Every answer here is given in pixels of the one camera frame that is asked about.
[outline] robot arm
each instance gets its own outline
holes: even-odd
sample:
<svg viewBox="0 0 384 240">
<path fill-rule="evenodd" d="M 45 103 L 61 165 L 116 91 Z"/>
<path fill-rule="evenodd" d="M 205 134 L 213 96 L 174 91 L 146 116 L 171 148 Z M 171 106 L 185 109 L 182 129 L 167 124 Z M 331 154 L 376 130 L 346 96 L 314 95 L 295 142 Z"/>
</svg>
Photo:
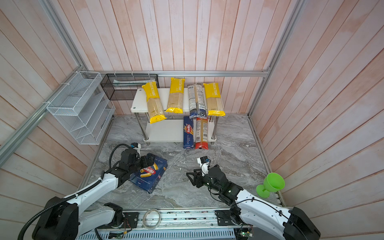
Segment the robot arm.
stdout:
<svg viewBox="0 0 384 240">
<path fill-rule="evenodd" d="M 148 153 L 140 157 L 140 144 L 133 143 L 98 180 L 66 196 L 64 199 L 67 201 L 63 202 L 58 197 L 50 199 L 45 206 L 45 210 L 48 210 L 41 214 L 32 238 L 71 240 L 101 225 L 119 227 L 123 223 L 122 208 L 115 204 L 107 203 L 97 210 L 84 211 L 100 197 L 129 180 L 131 174 L 153 163 L 154 155 Z"/>
<path fill-rule="evenodd" d="M 252 195 L 241 186 L 227 180 L 218 165 L 209 167 L 207 157 L 197 159 L 200 169 L 187 172 L 193 186 L 207 186 L 218 192 L 218 198 L 231 206 L 227 215 L 236 224 L 258 227 L 281 240 L 318 240 L 320 232 L 299 208 L 293 210 L 275 206 Z"/>
</svg>

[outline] spaghetti box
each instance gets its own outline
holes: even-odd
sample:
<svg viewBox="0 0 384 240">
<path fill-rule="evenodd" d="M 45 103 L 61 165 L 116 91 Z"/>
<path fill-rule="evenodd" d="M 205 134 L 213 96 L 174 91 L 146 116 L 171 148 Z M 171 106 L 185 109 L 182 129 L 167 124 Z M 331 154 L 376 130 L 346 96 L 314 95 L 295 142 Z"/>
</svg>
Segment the spaghetti box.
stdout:
<svg viewBox="0 0 384 240">
<path fill-rule="evenodd" d="M 130 181 L 146 192 L 152 193 L 167 167 L 167 160 L 155 156 L 154 164 L 134 173 Z"/>
<path fill-rule="evenodd" d="M 193 119 L 188 116 L 184 116 L 183 134 L 183 148 L 193 148 Z"/>
</svg>

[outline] gray marble surface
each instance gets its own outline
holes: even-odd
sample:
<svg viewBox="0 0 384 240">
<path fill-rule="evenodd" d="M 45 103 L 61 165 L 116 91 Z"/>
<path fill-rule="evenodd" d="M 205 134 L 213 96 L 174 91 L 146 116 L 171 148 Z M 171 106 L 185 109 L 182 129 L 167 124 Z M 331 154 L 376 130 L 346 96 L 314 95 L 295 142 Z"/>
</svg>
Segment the gray marble surface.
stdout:
<svg viewBox="0 0 384 240">
<path fill-rule="evenodd" d="M 185 175 L 199 167 L 196 159 L 202 156 L 208 156 L 212 160 L 211 166 L 219 164 L 229 181 L 256 196 L 256 186 L 262 184 L 266 176 L 264 163 L 245 115 L 230 114 L 220 118 L 217 142 L 214 145 L 209 144 L 209 150 L 183 149 L 182 143 L 172 142 L 152 142 L 147 145 L 143 142 L 136 118 L 122 116 L 116 117 L 112 124 L 89 183 L 96 180 L 103 170 L 108 169 L 109 155 L 117 144 L 132 142 L 141 143 L 141 155 L 151 152 L 168 161 L 168 168 L 156 189 L 148 194 L 127 181 L 104 195 L 89 209 L 97 209 L 107 202 L 115 203 L 123 209 L 227 207 L 224 203 L 213 200 L 206 187 L 198 189 L 192 186 Z M 123 150 L 121 147 L 115 151 L 112 164 L 120 160 Z M 273 204 L 278 202 L 275 194 L 271 194 L 266 200 Z"/>
</svg>

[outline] black mesh basket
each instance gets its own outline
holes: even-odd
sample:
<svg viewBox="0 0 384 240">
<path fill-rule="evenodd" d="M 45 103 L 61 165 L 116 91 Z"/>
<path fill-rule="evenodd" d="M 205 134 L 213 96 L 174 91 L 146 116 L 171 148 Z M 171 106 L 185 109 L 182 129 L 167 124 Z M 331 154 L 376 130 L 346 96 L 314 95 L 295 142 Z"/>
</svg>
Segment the black mesh basket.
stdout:
<svg viewBox="0 0 384 240">
<path fill-rule="evenodd" d="M 101 86 L 109 100 L 133 100 L 137 89 L 151 80 L 159 88 L 157 74 L 107 73 Z"/>
</svg>

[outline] green cup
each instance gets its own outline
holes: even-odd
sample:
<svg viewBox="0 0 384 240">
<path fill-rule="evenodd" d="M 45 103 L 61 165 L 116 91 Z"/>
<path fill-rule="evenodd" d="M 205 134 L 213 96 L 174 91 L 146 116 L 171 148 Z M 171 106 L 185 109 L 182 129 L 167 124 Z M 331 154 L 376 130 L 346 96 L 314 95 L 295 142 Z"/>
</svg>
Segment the green cup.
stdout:
<svg viewBox="0 0 384 240">
<path fill-rule="evenodd" d="M 264 179 L 263 185 L 256 187 L 256 192 L 260 197 L 269 197 L 270 192 L 277 192 L 285 187 L 285 181 L 279 174 L 271 172 Z"/>
</svg>

